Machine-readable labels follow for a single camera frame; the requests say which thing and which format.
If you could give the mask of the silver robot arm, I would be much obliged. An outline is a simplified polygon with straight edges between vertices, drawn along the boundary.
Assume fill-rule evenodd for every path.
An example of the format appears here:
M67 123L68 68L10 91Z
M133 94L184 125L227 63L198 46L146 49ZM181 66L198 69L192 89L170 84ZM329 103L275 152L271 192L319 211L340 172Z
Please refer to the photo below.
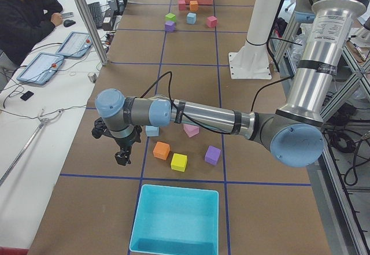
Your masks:
M298 63L285 105L275 113L242 113L195 104L168 96L125 97L110 88L95 99L99 118L92 135L116 141L118 164L130 163L131 147L143 126L170 122L195 124L217 134L241 135L263 145L280 162L304 167L324 149L320 109L336 75L353 21L364 14L369 0L297 0L297 12L313 12L312 31Z

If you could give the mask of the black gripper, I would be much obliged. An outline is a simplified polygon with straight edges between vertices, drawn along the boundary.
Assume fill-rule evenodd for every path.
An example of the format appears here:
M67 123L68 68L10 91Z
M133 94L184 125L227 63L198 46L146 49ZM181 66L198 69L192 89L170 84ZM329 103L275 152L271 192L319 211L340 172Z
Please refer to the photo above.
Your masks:
M114 140L119 145L120 150L114 155L116 162L119 165L131 164L130 155L132 150L132 145L135 142L141 143L140 134L142 132L142 127L139 125L128 126L124 131L131 129L131 132L123 138L118 138L114 136Z

